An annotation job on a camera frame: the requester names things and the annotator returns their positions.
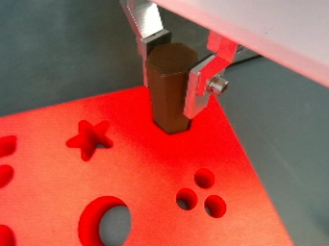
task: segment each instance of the gray wall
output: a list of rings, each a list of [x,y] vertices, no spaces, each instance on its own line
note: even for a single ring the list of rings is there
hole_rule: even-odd
[[[205,55],[207,30],[161,16]],[[0,116],[141,84],[116,0],[4,0],[0,40]],[[329,245],[329,89],[263,58],[226,77],[220,103],[295,245]]]

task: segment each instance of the large round hole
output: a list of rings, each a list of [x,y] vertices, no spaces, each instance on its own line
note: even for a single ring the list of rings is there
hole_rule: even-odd
[[[131,229],[131,214],[127,206],[111,208],[99,223],[99,236],[105,246],[123,245]]]
[[[183,210],[191,210],[197,204],[197,196],[189,188],[183,188],[176,195],[176,203]]]
[[[204,202],[204,209],[212,218],[219,218],[226,212],[226,203],[219,196],[210,196]]]
[[[193,181],[201,188],[211,188],[214,185],[214,173],[207,168],[201,168],[193,174]]]
[[[99,197],[86,205],[81,213],[78,221],[81,245],[123,245],[129,233],[129,224],[129,212],[123,201],[113,196]]]

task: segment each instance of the small round hole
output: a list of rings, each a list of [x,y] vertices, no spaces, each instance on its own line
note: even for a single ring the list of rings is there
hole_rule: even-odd
[[[204,210],[212,218],[219,218],[226,212],[226,203],[219,196],[210,196],[204,202]]]
[[[183,210],[191,210],[197,204],[197,196],[189,188],[183,188],[176,195],[177,206]]]
[[[195,184],[201,188],[211,188],[214,185],[214,173],[211,170],[201,168],[193,175]]]

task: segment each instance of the red board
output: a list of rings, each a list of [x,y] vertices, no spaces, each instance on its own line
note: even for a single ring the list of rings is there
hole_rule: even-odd
[[[176,135],[152,124],[137,87],[2,117],[0,137],[1,246],[101,245],[116,205],[131,212],[125,246],[292,245],[214,99]],[[109,148],[92,152],[97,143]]]

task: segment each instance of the screw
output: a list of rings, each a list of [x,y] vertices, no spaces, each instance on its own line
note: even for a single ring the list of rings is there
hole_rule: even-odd
[[[207,91],[214,95],[219,96],[224,90],[227,89],[228,82],[220,77],[220,75],[215,75],[207,84]]]

